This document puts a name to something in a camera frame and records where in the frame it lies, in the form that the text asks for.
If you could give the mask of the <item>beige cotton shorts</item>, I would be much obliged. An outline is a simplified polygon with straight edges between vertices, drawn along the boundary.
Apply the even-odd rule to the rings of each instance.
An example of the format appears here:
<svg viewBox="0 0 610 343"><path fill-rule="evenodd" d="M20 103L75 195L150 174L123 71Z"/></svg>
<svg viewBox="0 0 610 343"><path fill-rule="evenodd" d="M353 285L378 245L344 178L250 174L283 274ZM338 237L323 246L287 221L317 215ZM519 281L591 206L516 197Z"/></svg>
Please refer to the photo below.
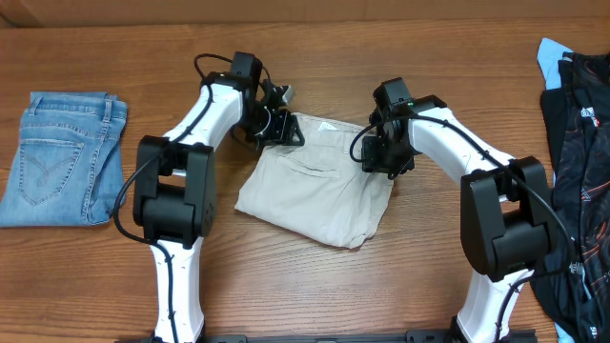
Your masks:
<svg viewBox="0 0 610 343"><path fill-rule="evenodd" d="M234 208L319 243L356 249L376 234L394 182L352 160L360 126L295 116L305 144L265 148Z"/></svg>

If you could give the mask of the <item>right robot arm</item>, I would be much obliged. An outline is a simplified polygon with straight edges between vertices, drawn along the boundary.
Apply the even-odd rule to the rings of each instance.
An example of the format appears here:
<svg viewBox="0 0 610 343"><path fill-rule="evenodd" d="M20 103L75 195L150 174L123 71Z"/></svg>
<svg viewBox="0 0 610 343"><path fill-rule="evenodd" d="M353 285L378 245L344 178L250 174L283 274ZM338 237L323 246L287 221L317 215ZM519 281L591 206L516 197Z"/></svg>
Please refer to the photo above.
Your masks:
<svg viewBox="0 0 610 343"><path fill-rule="evenodd" d="M459 184L460 242L473 269L464 305L447 329L409 330L406 342L535 342L509 319L535 267L557 246L544 167L516 159L466 129L434 95L414 98L403 79L380 84L357 163L389 179L424 154Z"/></svg>

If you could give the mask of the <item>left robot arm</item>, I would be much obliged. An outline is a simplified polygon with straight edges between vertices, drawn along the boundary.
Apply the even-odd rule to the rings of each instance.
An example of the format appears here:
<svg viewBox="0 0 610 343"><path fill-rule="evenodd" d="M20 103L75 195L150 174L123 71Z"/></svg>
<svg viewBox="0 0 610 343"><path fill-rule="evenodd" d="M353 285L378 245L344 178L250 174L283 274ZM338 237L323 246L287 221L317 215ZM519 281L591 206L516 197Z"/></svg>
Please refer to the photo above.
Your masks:
<svg viewBox="0 0 610 343"><path fill-rule="evenodd" d="M156 267L158 317L153 342L202 342L200 255L216 215L215 151L241 129L257 149L301 147L304 135L287 106L292 90L277 86L253 54L238 51L229 69L200 75L199 96L161 136L144 136L136 169L132 217Z"/></svg>

